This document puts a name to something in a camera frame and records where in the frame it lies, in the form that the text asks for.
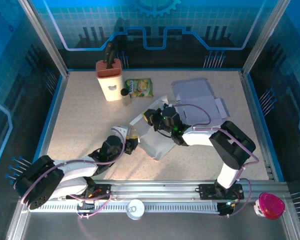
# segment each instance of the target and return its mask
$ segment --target gear logo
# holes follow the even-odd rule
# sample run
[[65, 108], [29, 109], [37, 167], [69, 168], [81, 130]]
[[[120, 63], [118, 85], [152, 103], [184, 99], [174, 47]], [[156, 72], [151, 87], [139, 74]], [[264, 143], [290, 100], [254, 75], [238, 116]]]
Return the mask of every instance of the gear logo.
[[13, 23], [18, 20], [21, 14], [21, 7], [18, 0], [0, 0], [1, 16], [8, 22]]
[[176, 5], [180, 3], [180, 0], [131, 0], [133, 8], [139, 10], [140, 14], [147, 17], [152, 15], [154, 18], [170, 14], [170, 11], [175, 10]]

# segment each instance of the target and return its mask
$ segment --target snack bag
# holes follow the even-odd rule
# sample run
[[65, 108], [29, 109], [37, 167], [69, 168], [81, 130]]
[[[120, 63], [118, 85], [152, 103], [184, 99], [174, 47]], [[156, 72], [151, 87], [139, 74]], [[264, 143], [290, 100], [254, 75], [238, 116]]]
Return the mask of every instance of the snack bag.
[[129, 89], [132, 98], [154, 96], [150, 78], [128, 79], [125, 81], [125, 87]]

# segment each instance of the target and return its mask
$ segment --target small bottle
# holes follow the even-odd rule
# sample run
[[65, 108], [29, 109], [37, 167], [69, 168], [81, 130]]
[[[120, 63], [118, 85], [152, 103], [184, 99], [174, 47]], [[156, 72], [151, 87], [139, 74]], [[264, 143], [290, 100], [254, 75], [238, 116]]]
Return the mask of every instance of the small bottle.
[[131, 103], [131, 97], [129, 94], [129, 90], [126, 88], [121, 89], [121, 96], [122, 96], [122, 104], [124, 106], [128, 106]]

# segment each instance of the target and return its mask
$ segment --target glass panel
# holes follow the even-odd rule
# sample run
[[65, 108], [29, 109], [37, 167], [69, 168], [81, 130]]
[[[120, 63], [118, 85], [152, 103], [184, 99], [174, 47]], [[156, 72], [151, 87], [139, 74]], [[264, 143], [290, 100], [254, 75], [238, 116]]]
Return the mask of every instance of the glass panel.
[[19, 198], [12, 157], [32, 161], [59, 76], [18, 1], [0, 1], [0, 239]]
[[250, 74], [283, 177], [299, 192], [300, 0], [290, 2]]
[[108, 40], [124, 68], [242, 68], [276, 0], [33, 0], [70, 69]]

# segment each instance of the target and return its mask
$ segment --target beige countertop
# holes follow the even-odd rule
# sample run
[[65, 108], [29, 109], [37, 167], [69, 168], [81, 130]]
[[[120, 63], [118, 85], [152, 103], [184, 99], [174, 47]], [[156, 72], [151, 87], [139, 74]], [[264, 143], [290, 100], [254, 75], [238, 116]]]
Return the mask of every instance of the beige countertop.
[[[154, 97], [133, 98], [129, 106], [107, 102], [93, 71], [71, 72], [58, 113], [48, 155], [52, 159], [82, 158], [97, 148], [113, 126], [129, 123], [156, 99], [167, 95], [175, 102], [171, 83], [177, 80], [207, 78], [214, 96], [224, 100], [234, 122], [256, 144], [253, 152], [258, 164], [248, 166], [242, 177], [267, 180], [268, 175], [253, 126], [245, 94], [236, 71], [124, 71], [123, 79], [151, 78]], [[212, 146], [175, 146], [160, 161], [150, 158], [141, 148], [132, 155], [124, 154], [98, 179], [111, 180], [214, 180], [223, 162]]]

